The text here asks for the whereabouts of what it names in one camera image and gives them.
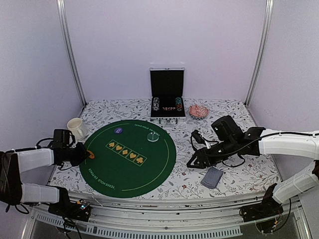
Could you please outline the blue playing card deck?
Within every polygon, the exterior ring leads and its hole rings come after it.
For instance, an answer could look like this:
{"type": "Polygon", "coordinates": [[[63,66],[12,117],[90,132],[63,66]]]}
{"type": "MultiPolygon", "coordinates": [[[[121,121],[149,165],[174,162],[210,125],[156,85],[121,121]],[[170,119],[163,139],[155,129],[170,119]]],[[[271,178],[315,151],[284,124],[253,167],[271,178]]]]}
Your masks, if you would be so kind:
{"type": "Polygon", "coordinates": [[[201,180],[201,185],[208,189],[215,189],[223,175],[223,171],[211,167],[203,179],[201,180]]]}

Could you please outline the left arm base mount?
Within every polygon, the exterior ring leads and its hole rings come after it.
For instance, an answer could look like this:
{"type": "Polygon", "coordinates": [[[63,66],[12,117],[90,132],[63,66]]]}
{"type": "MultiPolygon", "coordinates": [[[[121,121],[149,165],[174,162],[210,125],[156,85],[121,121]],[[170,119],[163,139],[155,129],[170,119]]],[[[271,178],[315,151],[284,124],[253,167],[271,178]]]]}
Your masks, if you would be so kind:
{"type": "Polygon", "coordinates": [[[59,200],[57,203],[49,204],[48,212],[68,219],[88,222],[91,215],[90,203],[83,199],[71,202],[65,188],[57,187],[57,189],[59,200]]]}

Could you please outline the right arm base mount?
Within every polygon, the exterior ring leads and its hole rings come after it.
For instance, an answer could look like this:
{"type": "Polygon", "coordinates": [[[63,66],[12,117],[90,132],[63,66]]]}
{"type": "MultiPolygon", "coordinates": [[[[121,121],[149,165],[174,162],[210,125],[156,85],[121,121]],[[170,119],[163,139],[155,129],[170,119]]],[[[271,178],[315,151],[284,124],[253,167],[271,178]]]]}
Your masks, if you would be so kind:
{"type": "MultiPolygon", "coordinates": [[[[283,211],[281,204],[273,199],[272,193],[266,193],[260,203],[241,207],[239,215],[244,222],[250,222],[271,216],[279,216],[281,218],[283,211]]],[[[279,219],[272,219],[268,222],[257,223],[256,228],[262,234],[270,234],[275,231],[278,223],[279,219]]]]}

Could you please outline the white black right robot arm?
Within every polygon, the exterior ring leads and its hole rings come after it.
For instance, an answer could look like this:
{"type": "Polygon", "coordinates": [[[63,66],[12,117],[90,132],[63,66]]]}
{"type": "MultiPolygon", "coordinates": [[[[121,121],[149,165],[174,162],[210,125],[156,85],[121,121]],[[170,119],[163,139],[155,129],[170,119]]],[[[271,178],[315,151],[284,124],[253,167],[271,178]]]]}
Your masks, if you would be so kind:
{"type": "Polygon", "coordinates": [[[219,143],[210,146],[199,131],[191,134],[191,139],[206,147],[195,149],[194,155],[187,162],[189,168],[204,169],[214,166],[232,155],[260,156],[268,154],[301,156],[312,159],[312,162],[303,170],[289,179],[269,187],[258,205],[258,213],[268,217],[286,200],[319,184],[319,133],[289,132],[251,127],[246,132],[238,129],[226,129],[224,126],[215,126],[215,133],[219,143]]]}

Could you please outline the orange big blind button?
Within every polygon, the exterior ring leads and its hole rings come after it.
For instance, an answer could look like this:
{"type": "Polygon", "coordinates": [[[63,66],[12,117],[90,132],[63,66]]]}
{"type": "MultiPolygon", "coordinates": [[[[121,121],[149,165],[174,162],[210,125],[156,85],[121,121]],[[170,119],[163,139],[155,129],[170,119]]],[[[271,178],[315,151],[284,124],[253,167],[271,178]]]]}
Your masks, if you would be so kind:
{"type": "Polygon", "coordinates": [[[94,159],[95,158],[95,155],[94,155],[94,153],[93,152],[91,152],[91,151],[87,151],[88,153],[89,153],[89,158],[90,159],[94,159]]]}

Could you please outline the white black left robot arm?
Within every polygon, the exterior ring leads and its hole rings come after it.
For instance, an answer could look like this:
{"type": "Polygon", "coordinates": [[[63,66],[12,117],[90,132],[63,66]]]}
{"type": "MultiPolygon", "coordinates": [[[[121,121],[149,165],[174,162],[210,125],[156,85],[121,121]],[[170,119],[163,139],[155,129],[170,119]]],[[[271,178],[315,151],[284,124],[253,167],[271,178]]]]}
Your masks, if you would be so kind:
{"type": "Polygon", "coordinates": [[[0,153],[0,200],[15,206],[21,203],[50,203],[63,216],[74,212],[65,188],[22,183],[20,174],[40,167],[63,165],[78,166],[91,153],[82,143],[75,147],[26,148],[0,153]]]}

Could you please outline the purple small blind button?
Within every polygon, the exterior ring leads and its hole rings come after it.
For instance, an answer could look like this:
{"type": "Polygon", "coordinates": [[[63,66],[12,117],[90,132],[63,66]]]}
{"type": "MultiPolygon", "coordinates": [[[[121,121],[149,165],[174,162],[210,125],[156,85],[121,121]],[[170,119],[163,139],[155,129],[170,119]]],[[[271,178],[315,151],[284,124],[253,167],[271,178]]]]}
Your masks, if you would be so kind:
{"type": "Polygon", "coordinates": [[[115,128],[115,130],[114,130],[114,133],[115,134],[121,134],[123,132],[123,129],[121,128],[121,127],[117,127],[117,128],[115,128]]]}

